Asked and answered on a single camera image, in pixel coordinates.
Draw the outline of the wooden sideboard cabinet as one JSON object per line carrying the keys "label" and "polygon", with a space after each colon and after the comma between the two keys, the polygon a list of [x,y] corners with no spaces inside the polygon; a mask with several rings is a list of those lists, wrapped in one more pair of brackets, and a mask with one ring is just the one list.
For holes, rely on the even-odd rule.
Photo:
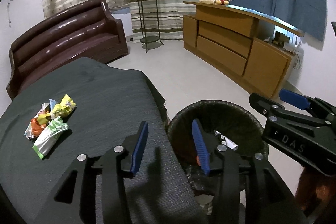
{"label": "wooden sideboard cabinet", "polygon": [[294,66],[294,53],[272,43],[276,27],[302,37],[283,20],[234,5],[193,2],[183,17],[183,46],[249,93],[277,98]]}

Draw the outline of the white yellow lemon wrapper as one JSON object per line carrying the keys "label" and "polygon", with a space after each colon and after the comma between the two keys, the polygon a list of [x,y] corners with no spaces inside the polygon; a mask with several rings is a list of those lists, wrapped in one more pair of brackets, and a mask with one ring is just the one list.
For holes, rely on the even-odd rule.
{"label": "white yellow lemon wrapper", "polygon": [[[38,119],[39,124],[45,124],[46,126],[49,124],[49,121],[51,120],[51,114],[50,114],[50,105],[49,103],[43,103],[41,105],[41,109],[38,111],[36,116],[34,118]],[[31,131],[31,121],[29,122],[28,127],[25,130],[25,137],[27,139],[34,139]]]}

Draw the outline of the black trash bin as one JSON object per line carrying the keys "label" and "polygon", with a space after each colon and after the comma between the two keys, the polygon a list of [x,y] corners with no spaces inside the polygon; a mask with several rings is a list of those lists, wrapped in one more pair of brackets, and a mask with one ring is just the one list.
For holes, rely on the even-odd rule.
{"label": "black trash bin", "polygon": [[206,137],[215,138],[218,144],[222,144],[224,137],[236,143],[235,152],[242,159],[258,152],[268,157],[268,145],[261,139],[264,129],[248,110],[222,100],[201,100],[185,107],[172,119],[166,132],[195,196],[213,196],[219,182],[218,176],[206,176],[197,163],[192,135],[195,119],[199,120]]}

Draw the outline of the orange wrapper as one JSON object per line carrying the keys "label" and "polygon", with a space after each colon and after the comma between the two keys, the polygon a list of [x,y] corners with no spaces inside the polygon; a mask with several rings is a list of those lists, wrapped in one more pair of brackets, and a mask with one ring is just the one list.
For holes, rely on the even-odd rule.
{"label": "orange wrapper", "polygon": [[31,120],[31,131],[34,137],[38,137],[42,131],[46,128],[45,124],[39,124],[37,118]]}

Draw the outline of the white paper trash in bin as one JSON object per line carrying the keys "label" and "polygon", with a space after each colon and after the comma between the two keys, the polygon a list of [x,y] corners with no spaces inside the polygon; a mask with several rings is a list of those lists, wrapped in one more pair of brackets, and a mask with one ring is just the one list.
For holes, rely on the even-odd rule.
{"label": "white paper trash in bin", "polygon": [[228,148],[232,149],[233,151],[236,151],[238,149],[238,145],[233,142],[231,139],[220,133],[219,131],[215,130],[214,131],[215,136],[220,140],[222,145],[227,146]]}

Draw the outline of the small blue white wrapper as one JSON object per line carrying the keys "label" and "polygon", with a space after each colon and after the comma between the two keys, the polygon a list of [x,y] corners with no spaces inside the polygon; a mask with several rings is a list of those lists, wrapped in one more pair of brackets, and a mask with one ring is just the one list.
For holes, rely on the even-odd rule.
{"label": "small blue white wrapper", "polygon": [[50,105],[50,111],[52,111],[55,107],[55,105],[57,105],[57,101],[54,99],[49,99],[49,105]]}

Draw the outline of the green white snack wrapper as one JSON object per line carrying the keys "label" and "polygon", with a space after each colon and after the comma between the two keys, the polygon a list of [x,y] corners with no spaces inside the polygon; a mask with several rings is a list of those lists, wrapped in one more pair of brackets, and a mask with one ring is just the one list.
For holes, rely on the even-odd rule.
{"label": "green white snack wrapper", "polygon": [[63,122],[62,117],[56,117],[38,136],[33,145],[33,150],[39,159],[43,160],[52,147],[56,144],[60,135],[69,129],[69,125]]}

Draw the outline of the yellow snack wrapper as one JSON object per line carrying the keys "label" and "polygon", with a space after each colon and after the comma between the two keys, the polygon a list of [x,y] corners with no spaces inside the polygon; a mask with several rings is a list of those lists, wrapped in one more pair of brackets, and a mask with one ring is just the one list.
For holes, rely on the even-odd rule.
{"label": "yellow snack wrapper", "polygon": [[76,109],[76,107],[77,104],[74,100],[68,94],[65,94],[60,103],[56,104],[51,110],[51,118],[67,117]]}

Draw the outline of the black metal plant stand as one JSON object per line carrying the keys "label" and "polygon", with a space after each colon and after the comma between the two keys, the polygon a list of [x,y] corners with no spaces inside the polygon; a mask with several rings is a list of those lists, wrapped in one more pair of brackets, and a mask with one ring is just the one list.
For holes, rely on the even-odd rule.
{"label": "black metal plant stand", "polygon": [[140,42],[148,53],[150,44],[160,43],[163,46],[158,0],[137,0],[137,4],[142,35]]}

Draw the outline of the dark brown leather sofa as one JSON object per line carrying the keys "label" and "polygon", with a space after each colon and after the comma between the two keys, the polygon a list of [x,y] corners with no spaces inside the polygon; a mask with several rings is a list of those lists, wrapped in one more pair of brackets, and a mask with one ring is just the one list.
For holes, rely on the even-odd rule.
{"label": "dark brown leather sofa", "polygon": [[11,99],[38,79],[76,59],[103,64],[126,56],[123,24],[106,0],[89,0],[50,16],[17,38],[9,49]]}

